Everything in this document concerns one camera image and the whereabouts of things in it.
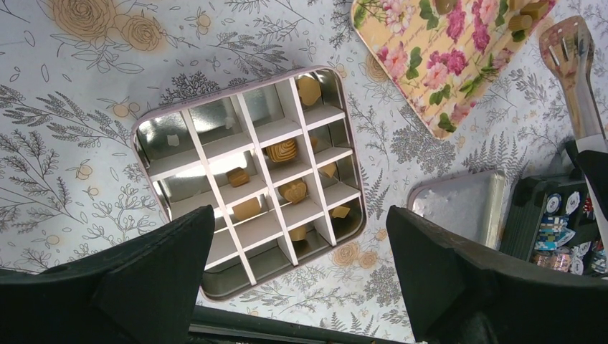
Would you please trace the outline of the compartmented metal chocolate tin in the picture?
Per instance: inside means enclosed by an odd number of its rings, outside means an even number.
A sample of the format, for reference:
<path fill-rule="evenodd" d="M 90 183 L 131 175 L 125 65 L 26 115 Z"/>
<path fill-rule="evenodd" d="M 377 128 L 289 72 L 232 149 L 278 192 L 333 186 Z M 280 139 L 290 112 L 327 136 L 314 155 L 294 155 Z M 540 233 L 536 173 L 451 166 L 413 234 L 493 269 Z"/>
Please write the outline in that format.
<path fill-rule="evenodd" d="M 340 247 L 366 224 L 343 81 L 325 66 L 148 111 L 132 148 L 168 220 L 209 206 L 201 282 L 226 300 Z"/>

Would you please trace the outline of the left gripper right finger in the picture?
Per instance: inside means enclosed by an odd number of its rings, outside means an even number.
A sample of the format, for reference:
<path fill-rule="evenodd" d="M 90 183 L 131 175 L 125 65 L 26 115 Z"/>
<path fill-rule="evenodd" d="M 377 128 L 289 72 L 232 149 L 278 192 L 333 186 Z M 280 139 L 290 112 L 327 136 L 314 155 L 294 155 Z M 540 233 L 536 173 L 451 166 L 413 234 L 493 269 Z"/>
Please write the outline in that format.
<path fill-rule="evenodd" d="M 398 206 L 386 229 L 416 340 L 607 341 L 605 280 L 525 262 Z"/>

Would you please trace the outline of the silver tin lid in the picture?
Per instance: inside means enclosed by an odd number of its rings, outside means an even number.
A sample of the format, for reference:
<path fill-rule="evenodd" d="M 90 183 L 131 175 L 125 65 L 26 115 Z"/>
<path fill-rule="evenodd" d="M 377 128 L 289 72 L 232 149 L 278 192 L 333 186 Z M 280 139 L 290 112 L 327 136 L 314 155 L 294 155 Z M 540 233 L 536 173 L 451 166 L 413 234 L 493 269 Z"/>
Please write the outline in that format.
<path fill-rule="evenodd" d="M 484 171 L 414 189 L 407 208 L 466 239 L 496 249 L 499 242 L 506 179 Z"/>

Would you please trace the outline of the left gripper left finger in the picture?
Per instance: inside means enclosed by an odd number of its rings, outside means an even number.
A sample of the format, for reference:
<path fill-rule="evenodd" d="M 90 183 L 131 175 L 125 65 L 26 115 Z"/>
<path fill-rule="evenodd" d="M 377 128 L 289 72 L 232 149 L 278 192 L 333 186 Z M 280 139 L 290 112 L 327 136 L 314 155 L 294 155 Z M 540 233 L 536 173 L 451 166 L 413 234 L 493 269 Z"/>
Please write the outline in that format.
<path fill-rule="evenodd" d="M 39 274 L 3 269 L 1 341 L 184 343 L 214 224 L 203 206 Z"/>

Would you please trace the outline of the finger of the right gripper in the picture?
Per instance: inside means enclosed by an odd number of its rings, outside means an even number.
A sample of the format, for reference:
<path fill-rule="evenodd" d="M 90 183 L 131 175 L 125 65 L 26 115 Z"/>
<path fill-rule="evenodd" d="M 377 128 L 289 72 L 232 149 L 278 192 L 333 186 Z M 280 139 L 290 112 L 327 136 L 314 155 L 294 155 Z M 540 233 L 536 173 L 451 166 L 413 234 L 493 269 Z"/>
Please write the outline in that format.
<path fill-rule="evenodd" d="M 579 150 L 574 140 L 565 143 L 565 153 L 573 165 L 569 178 L 582 180 L 586 177 L 590 182 L 589 192 L 597 199 L 594 208 L 601 210 L 603 217 L 607 218 L 607 153 L 597 150 L 584 150 L 579 157 Z"/>

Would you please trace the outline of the silver metal tongs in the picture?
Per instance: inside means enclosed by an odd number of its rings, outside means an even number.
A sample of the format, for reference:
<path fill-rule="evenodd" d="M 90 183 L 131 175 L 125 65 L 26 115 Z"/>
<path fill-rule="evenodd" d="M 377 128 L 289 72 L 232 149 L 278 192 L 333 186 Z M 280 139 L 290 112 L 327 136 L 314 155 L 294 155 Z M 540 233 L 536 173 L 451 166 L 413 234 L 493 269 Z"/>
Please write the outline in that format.
<path fill-rule="evenodd" d="M 539 49 L 563 90 L 577 148 L 606 153 L 607 138 L 590 81 L 594 48 L 584 18 L 570 16 L 548 28 Z"/>

